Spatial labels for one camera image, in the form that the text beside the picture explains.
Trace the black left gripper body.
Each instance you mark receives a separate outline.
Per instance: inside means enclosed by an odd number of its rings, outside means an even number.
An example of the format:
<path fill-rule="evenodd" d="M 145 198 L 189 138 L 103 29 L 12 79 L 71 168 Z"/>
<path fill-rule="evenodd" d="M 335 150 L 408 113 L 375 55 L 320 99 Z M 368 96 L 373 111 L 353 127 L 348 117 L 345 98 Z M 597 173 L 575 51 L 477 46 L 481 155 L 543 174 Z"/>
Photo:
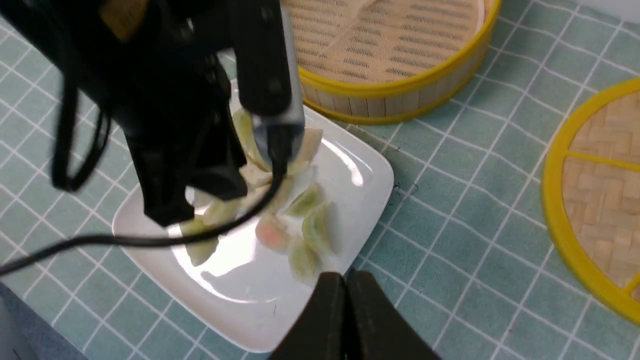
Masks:
<path fill-rule="evenodd" d="M 186 21 L 225 9 L 208 0 L 3 0 L 1 15 L 62 73 L 52 186 L 89 180 L 116 123 L 125 135 L 144 214 L 189 221 L 187 187 L 244 196 L 246 163 L 231 121 L 231 84 L 214 48 L 192 50 Z"/>

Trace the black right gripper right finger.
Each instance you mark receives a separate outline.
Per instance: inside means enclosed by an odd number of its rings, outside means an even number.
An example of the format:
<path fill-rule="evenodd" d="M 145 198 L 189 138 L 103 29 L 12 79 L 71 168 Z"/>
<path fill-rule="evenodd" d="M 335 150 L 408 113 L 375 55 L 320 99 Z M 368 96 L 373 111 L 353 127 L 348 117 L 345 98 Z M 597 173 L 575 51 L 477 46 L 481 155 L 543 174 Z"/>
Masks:
<path fill-rule="evenodd" d="M 351 271 L 346 360 L 439 360 L 439 356 L 394 308 L 370 272 Z"/>

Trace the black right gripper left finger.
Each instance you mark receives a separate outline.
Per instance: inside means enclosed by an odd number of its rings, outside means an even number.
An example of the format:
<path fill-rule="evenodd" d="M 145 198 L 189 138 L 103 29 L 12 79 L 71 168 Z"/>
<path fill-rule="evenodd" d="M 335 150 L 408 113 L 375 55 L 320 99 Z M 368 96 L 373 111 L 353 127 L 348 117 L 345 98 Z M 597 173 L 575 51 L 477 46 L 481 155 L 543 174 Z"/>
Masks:
<path fill-rule="evenodd" d="M 346 284 L 336 272 L 322 272 L 297 321 L 270 360 L 342 360 Z"/>

